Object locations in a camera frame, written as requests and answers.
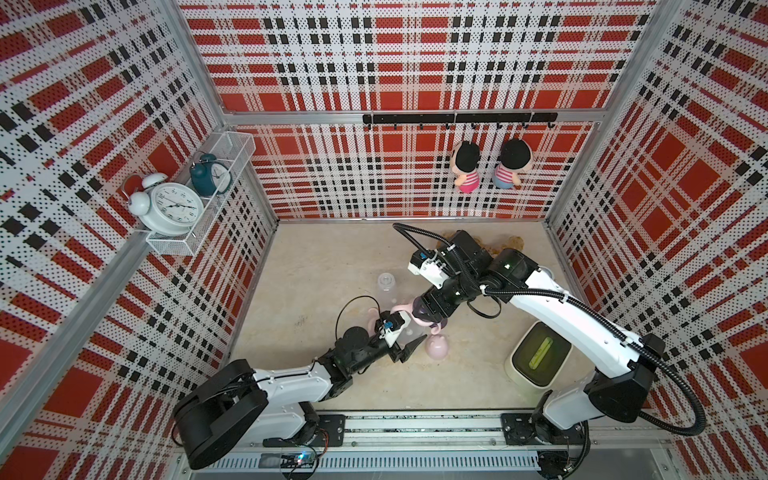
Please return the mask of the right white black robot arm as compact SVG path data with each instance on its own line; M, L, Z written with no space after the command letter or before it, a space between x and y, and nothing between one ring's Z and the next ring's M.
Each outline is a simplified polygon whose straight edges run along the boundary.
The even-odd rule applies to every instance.
M576 348L594 365L568 388L552 390L541 383L542 396L528 416L530 436L551 443L593 419L632 423L648 417L643 406L664 349L660 338L639 337L598 318L518 249L491 254L463 230L437 240L433 250L419 246L408 264L431 285L411 302L412 319L437 329L459 305L488 297L532 315L534 328L549 334L553 345Z

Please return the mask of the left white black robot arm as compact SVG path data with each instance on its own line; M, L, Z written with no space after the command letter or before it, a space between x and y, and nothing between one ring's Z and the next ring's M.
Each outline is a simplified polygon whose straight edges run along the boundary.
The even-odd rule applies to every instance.
M351 327L335 346L304 367L252 368L235 360L178 401L173 419L189 466L203 469L228 454L242 439L279 439L306 444L319 428L315 403L338 397L353 376L388 357L406 362L427 339L414 331L400 344L399 332L370 335Z

